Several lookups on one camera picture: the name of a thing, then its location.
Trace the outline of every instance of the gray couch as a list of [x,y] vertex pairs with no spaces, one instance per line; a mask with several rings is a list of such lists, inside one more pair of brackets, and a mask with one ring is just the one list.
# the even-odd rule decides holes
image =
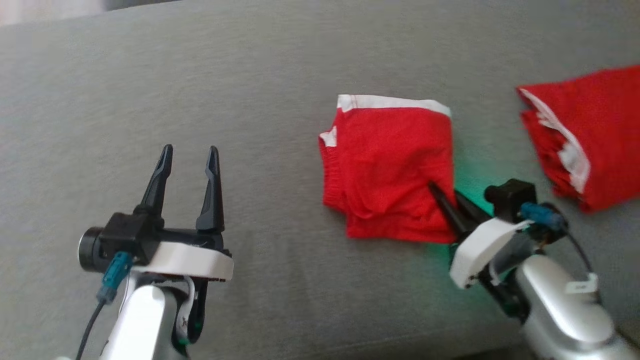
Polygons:
[[[587,216],[554,199],[514,91],[637,63],[639,17],[635,1],[191,0],[0,28],[0,357],[75,354],[100,281],[77,241],[133,209],[165,143],[172,227],[193,225],[220,149],[236,261],[211,286],[194,359],[441,359],[520,342],[482,289],[454,287],[445,249],[349,240],[322,206],[317,135],[339,93],[450,106],[458,186],[535,182],[640,337],[640,203]],[[583,274],[568,244],[551,251]]]

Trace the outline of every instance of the robotic arm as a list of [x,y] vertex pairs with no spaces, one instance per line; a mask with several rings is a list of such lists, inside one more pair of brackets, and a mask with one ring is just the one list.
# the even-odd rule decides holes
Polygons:
[[[480,283],[509,316],[518,318],[531,350],[548,360],[633,360],[638,349],[616,332],[600,303],[597,276],[551,204],[538,204],[533,184],[511,179],[489,186],[491,217],[462,193],[454,206],[435,183],[438,206],[458,235],[451,279],[461,289]],[[588,281],[575,281],[543,248],[565,236],[587,264]]]
[[[103,284],[113,280],[110,264],[119,256],[132,261],[120,314],[101,359],[188,359],[186,347],[198,340],[204,325],[209,282],[233,276],[234,262],[221,234],[225,224],[218,150],[209,149],[207,189],[195,229],[164,228],[164,188],[172,157],[173,147],[166,145],[133,214],[115,213],[105,227],[92,227],[80,239],[80,265],[88,272],[105,273]],[[111,300],[117,287],[111,289]]]

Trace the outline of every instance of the folded red underwear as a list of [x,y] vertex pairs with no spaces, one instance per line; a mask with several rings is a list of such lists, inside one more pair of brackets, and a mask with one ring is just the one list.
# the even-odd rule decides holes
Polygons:
[[351,238],[450,243],[428,183],[453,200],[449,108],[433,100],[340,95],[320,134],[323,203],[347,216]]
[[640,66],[519,86],[522,113],[558,196],[586,212],[640,194]]

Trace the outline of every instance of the red fabric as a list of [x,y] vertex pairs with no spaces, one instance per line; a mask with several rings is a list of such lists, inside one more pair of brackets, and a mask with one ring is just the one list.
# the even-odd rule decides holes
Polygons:
[[451,121],[424,108],[338,109],[337,146],[320,138],[324,205],[347,216],[351,238],[454,240],[427,184],[453,199]]
[[[591,165],[582,193],[558,156],[565,136],[540,124],[535,103],[522,90],[544,102],[580,143]],[[592,212],[640,194],[640,66],[520,86],[518,92],[533,109],[523,112],[522,120],[557,195],[578,198],[581,208]]]

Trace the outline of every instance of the white plastic mount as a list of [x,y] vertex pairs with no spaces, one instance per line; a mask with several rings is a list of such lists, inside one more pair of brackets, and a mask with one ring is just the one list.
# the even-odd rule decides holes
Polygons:
[[476,230],[463,241],[453,257],[449,275],[461,289],[469,288],[477,282],[478,273],[493,259],[513,235],[531,224],[523,221],[512,224],[493,218],[480,224]]
[[161,241],[151,262],[133,272],[231,280],[234,261],[223,253],[183,243]]

